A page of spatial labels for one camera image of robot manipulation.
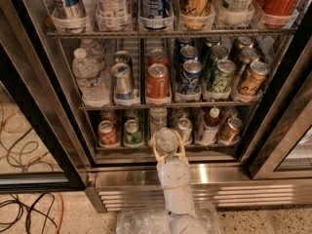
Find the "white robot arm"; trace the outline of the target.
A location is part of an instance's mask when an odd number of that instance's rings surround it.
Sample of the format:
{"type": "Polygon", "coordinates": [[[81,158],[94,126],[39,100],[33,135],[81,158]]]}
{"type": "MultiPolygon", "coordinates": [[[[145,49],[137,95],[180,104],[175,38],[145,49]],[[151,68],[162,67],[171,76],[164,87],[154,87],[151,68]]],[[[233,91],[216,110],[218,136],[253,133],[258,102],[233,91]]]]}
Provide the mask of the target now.
{"type": "Polygon", "coordinates": [[[162,128],[151,139],[157,173],[165,197],[165,209],[171,216],[172,234],[208,234],[195,213],[190,184],[190,166],[179,133],[162,128]]]}

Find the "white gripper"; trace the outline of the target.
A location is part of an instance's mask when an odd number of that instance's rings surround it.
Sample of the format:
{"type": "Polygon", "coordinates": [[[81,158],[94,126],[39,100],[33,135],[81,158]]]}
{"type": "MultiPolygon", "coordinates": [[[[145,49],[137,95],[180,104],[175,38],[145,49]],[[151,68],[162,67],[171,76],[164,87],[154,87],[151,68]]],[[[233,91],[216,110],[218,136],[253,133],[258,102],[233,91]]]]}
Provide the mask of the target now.
{"type": "Polygon", "coordinates": [[[185,157],[185,147],[179,133],[178,151],[173,158],[164,159],[157,150],[155,136],[150,140],[154,156],[158,162],[157,173],[165,197],[165,209],[175,215],[187,215],[194,210],[194,199],[190,182],[190,166],[185,157]]]}

